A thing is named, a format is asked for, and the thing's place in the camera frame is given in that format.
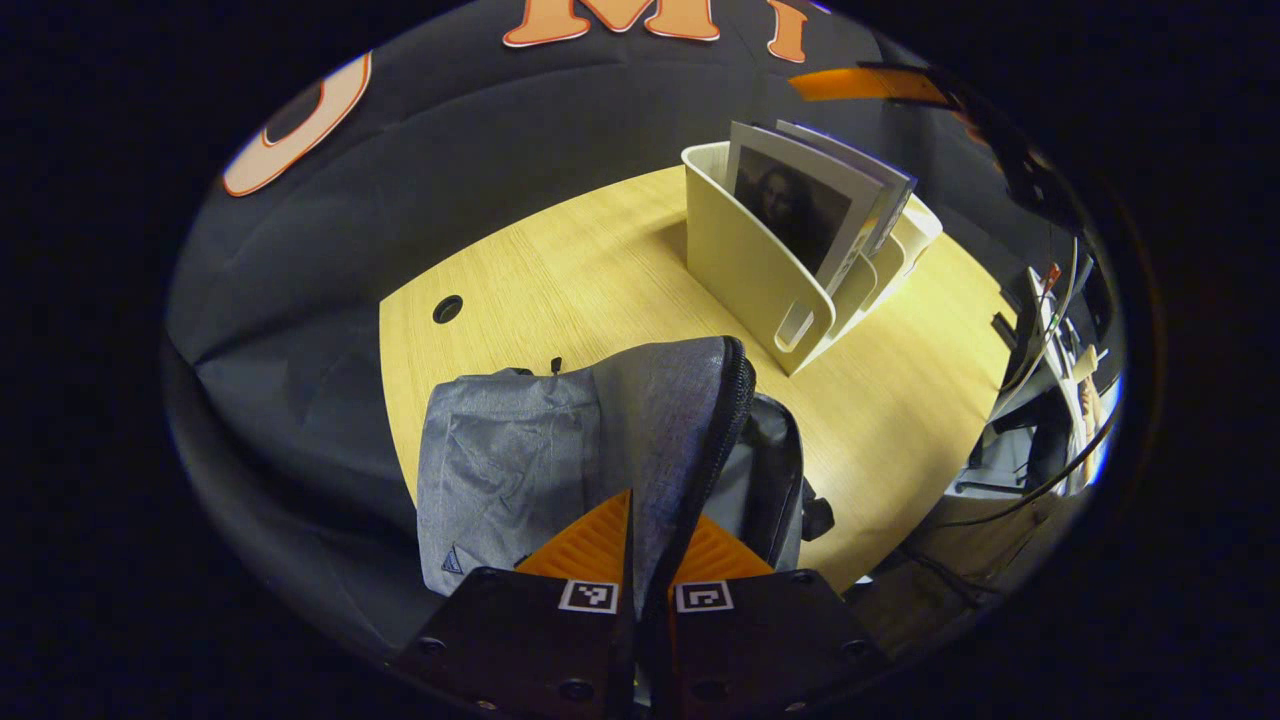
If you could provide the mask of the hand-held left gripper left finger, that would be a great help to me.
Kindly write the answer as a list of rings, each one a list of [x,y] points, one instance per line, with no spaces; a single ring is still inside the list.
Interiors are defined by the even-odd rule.
[[[630,717],[631,509],[625,491],[517,568],[475,568],[392,669],[472,717]]]

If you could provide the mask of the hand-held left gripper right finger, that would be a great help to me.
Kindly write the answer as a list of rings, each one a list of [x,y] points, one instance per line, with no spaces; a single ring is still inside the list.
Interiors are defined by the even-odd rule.
[[[884,675],[890,660],[817,571],[777,571],[699,518],[646,666],[654,719],[814,719]]]

